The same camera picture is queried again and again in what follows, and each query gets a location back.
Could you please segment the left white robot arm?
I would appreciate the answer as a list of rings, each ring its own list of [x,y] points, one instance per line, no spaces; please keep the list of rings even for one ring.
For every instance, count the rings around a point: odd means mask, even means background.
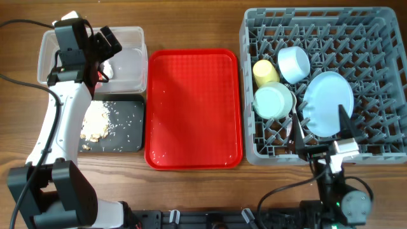
[[[100,65],[122,47],[108,27],[94,32],[81,17],[59,20],[59,49],[44,86],[48,108],[38,141],[24,166],[12,168],[8,188],[15,200],[10,220],[28,228],[141,228],[126,202],[97,197],[78,169],[81,125],[97,83],[108,82]]]

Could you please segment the red plastic serving tray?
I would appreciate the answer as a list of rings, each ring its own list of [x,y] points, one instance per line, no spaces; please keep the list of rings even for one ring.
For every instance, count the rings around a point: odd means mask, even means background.
[[[148,64],[146,163],[156,170],[232,169],[243,157],[236,55],[159,50]]]

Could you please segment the grey plastic dishwasher rack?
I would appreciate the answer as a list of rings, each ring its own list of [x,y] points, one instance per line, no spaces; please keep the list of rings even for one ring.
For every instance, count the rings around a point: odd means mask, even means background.
[[[310,74],[290,86],[304,112],[305,91],[318,74],[342,75],[354,93],[352,119],[363,131],[359,164],[406,162],[406,52],[394,10],[368,8],[250,8],[239,31],[244,78],[244,135],[253,165],[301,165],[287,147],[291,119],[267,120],[255,113],[252,76],[259,60],[277,63],[281,49],[299,46]]]

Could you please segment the black plastic waste tray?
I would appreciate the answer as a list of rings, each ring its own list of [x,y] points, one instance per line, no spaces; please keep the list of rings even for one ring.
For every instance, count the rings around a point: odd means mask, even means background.
[[[144,115],[146,103],[139,94],[97,95],[93,101],[107,102],[111,126],[105,139],[90,142],[91,150],[83,150],[79,137],[79,152],[124,153],[137,152],[144,146]]]

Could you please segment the yellow plastic cup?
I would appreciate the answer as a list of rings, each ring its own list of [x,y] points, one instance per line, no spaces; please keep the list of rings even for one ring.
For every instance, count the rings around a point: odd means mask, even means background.
[[[274,66],[269,60],[257,61],[252,68],[252,72],[258,87],[261,87],[265,83],[271,81],[274,82],[280,81],[280,77],[276,68],[274,68]]]

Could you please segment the leftover rice and food scraps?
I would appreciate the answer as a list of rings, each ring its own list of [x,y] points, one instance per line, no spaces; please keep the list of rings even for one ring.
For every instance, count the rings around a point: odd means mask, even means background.
[[[111,121],[109,119],[109,108],[107,102],[92,101],[83,119],[80,139],[85,143],[81,145],[83,150],[91,150],[90,142],[97,143],[105,139],[109,134]]]

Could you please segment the light blue round plate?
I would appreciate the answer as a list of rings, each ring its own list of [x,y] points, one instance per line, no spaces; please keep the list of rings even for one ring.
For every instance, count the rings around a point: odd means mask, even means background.
[[[340,131],[339,106],[349,116],[354,110],[354,95],[348,81],[332,71],[320,73],[308,85],[302,113],[309,119],[307,128],[318,137],[331,137]]]

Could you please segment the mint green bowl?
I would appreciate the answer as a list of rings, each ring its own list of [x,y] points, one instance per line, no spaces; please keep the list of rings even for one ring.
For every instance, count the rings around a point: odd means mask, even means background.
[[[263,119],[279,120],[287,116],[293,105],[290,90],[282,83],[270,81],[254,94],[254,110]]]

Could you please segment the white tissue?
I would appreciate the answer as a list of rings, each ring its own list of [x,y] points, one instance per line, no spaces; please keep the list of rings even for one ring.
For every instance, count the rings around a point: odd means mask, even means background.
[[[114,72],[113,72],[113,68],[112,68],[112,65],[111,65],[111,63],[110,63],[109,60],[106,60],[106,61],[104,61],[104,62],[101,64],[101,69],[102,69],[102,72],[103,72],[109,79],[112,79],[112,78],[113,78]]]

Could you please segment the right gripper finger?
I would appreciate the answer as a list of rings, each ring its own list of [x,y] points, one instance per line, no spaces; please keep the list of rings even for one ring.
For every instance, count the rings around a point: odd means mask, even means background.
[[[340,131],[339,131],[340,139],[354,138],[355,140],[360,140],[361,131],[350,119],[342,104],[338,106],[338,116],[340,122]]]
[[[298,119],[298,115],[296,113],[293,113],[292,115],[291,124],[291,131],[289,134],[289,140],[287,142],[288,149],[292,154],[296,154],[298,156],[306,156],[307,153],[303,140],[303,131]]]

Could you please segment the clear plastic waste bin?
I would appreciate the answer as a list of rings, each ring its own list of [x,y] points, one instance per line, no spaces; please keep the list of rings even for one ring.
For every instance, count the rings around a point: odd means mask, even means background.
[[[140,94],[146,90],[148,75],[148,53],[141,27],[112,27],[111,31],[122,46],[122,51],[107,62],[113,70],[113,77],[107,83],[98,83],[96,94]],[[59,49],[53,30],[43,34],[39,50],[37,79],[46,84]]]

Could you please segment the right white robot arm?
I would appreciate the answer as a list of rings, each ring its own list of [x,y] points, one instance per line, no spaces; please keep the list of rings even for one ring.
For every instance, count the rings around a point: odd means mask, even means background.
[[[288,146],[313,167],[322,202],[321,221],[332,225],[361,226],[366,224],[371,213],[373,191],[359,178],[357,180],[365,186],[365,192],[347,184],[348,177],[345,176],[342,163],[360,154],[358,142],[362,138],[362,132],[348,117],[342,105],[338,106],[338,115],[338,138],[306,146],[298,115],[293,113]]]

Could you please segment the cream plastic spoon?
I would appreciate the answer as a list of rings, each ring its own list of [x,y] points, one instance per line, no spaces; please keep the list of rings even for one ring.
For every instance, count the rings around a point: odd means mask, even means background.
[[[293,100],[292,108],[291,108],[292,115],[296,115],[297,114],[297,112],[296,112],[297,98],[296,98],[294,92],[292,92],[292,91],[291,91],[291,96],[292,96],[292,100]],[[293,121],[291,121],[291,123],[287,126],[287,134],[286,135],[288,137],[291,135],[292,129],[293,129]]]

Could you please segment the red snack wrapper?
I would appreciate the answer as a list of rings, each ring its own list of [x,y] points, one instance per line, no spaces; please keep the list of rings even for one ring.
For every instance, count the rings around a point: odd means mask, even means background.
[[[98,71],[97,74],[99,77],[99,83],[107,83],[109,81],[109,78],[103,72]]]

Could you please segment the small light blue bowl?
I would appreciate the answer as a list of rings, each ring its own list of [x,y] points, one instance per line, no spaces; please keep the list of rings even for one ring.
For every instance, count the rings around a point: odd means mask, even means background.
[[[290,84],[296,84],[310,73],[307,53],[299,46],[283,48],[278,52],[277,63],[282,77]]]

